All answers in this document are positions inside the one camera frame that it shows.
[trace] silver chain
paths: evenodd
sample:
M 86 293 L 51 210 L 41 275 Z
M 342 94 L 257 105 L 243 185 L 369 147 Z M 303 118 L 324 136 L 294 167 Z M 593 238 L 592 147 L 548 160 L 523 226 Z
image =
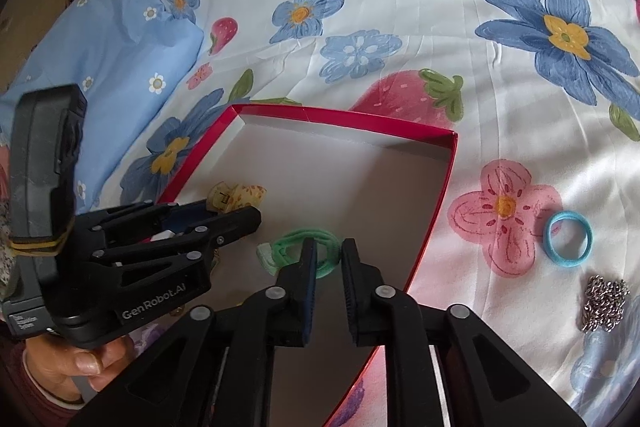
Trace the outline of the silver chain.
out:
M 592 276 L 584 291 L 582 331 L 589 333 L 598 327 L 607 332 L 613 330 L 622 320 L 627 295 L 629 287 L 624 280 L 606 281 L 600 275 Z

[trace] bed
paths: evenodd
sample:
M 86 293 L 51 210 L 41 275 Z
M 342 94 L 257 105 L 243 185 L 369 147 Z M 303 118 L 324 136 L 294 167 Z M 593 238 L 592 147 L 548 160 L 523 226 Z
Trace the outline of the bed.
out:
M 113 23 L 123 51 L 97 58 L 82 42 L 99 40 L 109 10 L 126 14 Z M 69 79 L 100 108 L 82 144 L 80 211 L 158 198 L 231 103 L 451 128 L 458 156 L 411 295 L 469 305 L 591 427 L 608 425 L 629 397 L 640 376 L 634 0 L 77 0 L 56 26 L 0 99 L 4 171 L 19 95 Z M 67 46 L 69 64 L 50 73 L 58 36 L 74 32 L 85 51 Z M 561 209 L 596 231 L 593 255 L 574 269 L 542 250 L 545 219 Z M 580 308 L 594 274 L 626 280 L 630 295 L 616 329 L 585 335 Z M 332 427 L 385 425 L 383 360 L 372 359 Z

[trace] white daisy print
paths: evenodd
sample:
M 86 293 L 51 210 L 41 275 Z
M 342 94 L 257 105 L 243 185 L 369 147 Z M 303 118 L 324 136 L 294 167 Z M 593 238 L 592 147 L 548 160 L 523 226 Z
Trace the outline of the white daisy print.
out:
M 150 21 L 151 19 L 155 19 L 158 16 L 158 10 L 150 6 L 145 10 L 143 15 L 145 16 L 146 21 Z
M 162 76 L 161 74 L 156 73 L 152 78 L 149 79 L 149 92 L 160 94 L 165 87 L 166 83 L 164 81 L 164 76 Z
M 76 185 L 76 194 L 78 194 L 78 197 L 84 201 L 84 198 L 86 197 L 86 185 L 82 182 L 78 182 L 78 185 Z
M 82 90 L 87 92 L 94 85 L 94 80 L 88 76 L 82 81 Z

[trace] pillow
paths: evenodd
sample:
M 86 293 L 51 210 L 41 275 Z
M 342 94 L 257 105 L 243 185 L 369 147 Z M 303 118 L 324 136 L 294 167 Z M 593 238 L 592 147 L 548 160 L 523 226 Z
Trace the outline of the pillow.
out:
M 203 33 L 161 0 L 76 0 L 0 97 L 0 131 L 10 140 L 15 107 L 28 91 L 75 83 L 88 102 L 76 166 L 79 214 L 191 69 Z

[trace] finger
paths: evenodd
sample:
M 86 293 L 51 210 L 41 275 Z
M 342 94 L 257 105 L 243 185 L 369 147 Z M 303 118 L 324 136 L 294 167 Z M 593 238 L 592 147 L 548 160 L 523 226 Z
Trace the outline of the finger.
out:
M 120 337 L 119 339 L 115 339 L 114 341 L 105 344 L 96 351 L 100 357 L 100 361 L 102 362 L 102 367 L 107 368 L 112 363 L 121 359 L 132 360 L 134 355 L 134 345 L 131 337 L 129 335 L 125 335 L 124 337 Z
M 67 377 L 99 375 L 102 362 L 91 351 L 71 346 L 54 335 L 40 335 L 27 340 L 28 355 L 49 376 Z
M 128 357 L 124 357 L 113 362 L 97 377 L 89 377 L 89 383 L 96 391 L 102 391 L 114 378 L 116 378 L 132 362 Z

